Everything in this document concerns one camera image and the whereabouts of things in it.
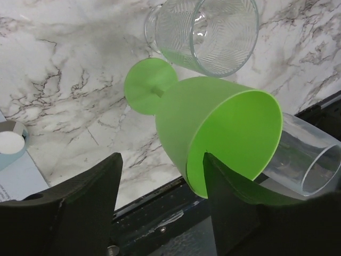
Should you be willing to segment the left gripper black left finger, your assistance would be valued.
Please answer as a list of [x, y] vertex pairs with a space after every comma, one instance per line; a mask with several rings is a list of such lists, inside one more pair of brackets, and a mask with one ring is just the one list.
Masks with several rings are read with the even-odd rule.
[[1, 203], [1, 255], [106, 255], [123, 169], [113, 153], [21, 201]]

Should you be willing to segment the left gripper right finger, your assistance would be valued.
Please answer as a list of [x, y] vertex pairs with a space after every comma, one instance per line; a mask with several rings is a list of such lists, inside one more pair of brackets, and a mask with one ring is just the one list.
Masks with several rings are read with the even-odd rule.
[[301, 201], [203, 158], [218, 255], [340, 255], [340, 192]]

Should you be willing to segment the green plastic wine glass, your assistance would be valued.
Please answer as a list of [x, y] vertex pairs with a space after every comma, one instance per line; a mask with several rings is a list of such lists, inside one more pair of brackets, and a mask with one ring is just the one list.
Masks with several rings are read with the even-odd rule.
[[273, 95], [216, 77], [179, 80], [162, 59], [135, 64], [125, 78], [124, 94], [133, 110], [155, 117], [164, 151], [202, 198], [207, 197], [205, 153], [255, 180], [281, 138], [283, 114]]

